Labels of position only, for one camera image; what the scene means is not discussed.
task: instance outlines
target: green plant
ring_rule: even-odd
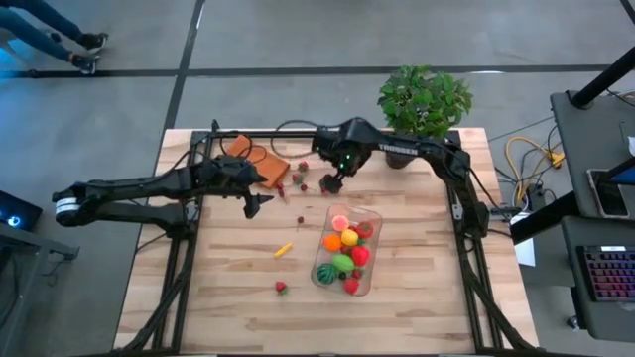
[[[469,114],[472,94],[463,79],[432,74],[427,65],[404,65],[390,75],[377,101],[396,132],[443,138]]]

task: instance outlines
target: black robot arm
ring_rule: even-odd
[[[260,204],[273,196],[252,195],[249,186],[265,180],[243,158],[218,156],[152,178],[77,182],[54,193],[53,202],[56,203],[56,221],[62,226],[82,226],[98,220],[150,223],[173,236],[189,230],[184,202],[198,195],[242,197],[245,216],[253,218]],[[155,196],[180,203],[153,207],[117,202]]]
[[[321,187],[331,193],[338,193],[342,179],[353,177],[373,151],[422,158],[456,193],[462,206],[463,233],[471,237],[487,235],[487,206],[478,200],[470,179],[469,154],[456,145],[430,138],[384,134],[365,119],[353,118],[335,130],[318,127],[312,150],[337,169],[335,176],[326,175],[320,181]]]

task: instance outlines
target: wooden table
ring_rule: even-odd
[[[499,201],[485,131],[459,131],[474,170]],[[157,174],[188,149],[190,137],[191,130],[166,133]],[[254,142],[269,148],[268,140]],[[309,147],[307,139],[276,139],[276,148],[284,153],[304,153]],[[212,155],[218,153],[214,146]],[[471,352],[445,184],[430,165],[415,160],[403,170],[390,170],[383,153],[374,153],[357,176],[344,180],[338,196],[324,197],[315,188],[318,180],[334,169],[318,156],[306,160],[310,191],[288,187],[287,200],[277,197],[267,202],[254,219],[245,219],[242,200],[205,198],[182,352]],[[290,162],[293,169],[298,161]],[[291,183],[291,175],[284,183]],[[254,186],[252,191],[264,189]],[[488,202],[482,192],[479,198]],[[311,281],[326,210],[336,202],[368,208],[383,216],[372,288],[365,297],[329,292]],[[151,200],[151,204],[165,203],[164,199]],[[297,228],[300,215],[306,221]],[[502,225],[491,226],[505,229]],[[139,244],[160,233],[157,227],[145,226]],[[283,258],[274,259],[274,252],[290,242],[293,249]],[[136,256],[115,346],[129,342],[155,309],[169,246],[168,239],[159,240]],[[512,241],[490,234],[484,240],[484,249],[496,302],[523,337],[537,345]],[[290,286],[286,296],[277,296],[276,281]],[[482,306],[479,316],[487,334]],[[168,331],[173,319],[169,315]]]

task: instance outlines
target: shoe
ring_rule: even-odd
[[[70,63],[77,67],[82,74],[95,75],[97,72],[97,60],[99,60],[99,56],[74,55]]]
[[[83,34],[77,42],[87,49],[90,54],[94,55],[106,46],[106,42],[108,42],[108,34]]]

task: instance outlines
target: jeans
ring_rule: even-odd
[[[60,15],[45,0],[5,0],[4,3],[28,11],[71,40],[77,42],[81,38],[82,32],[79,27]],[[0,7],[0,28],[11,31],[18,39],[56,59],[70,61],[69,50],[29,24],[16,12],[5,7]]]

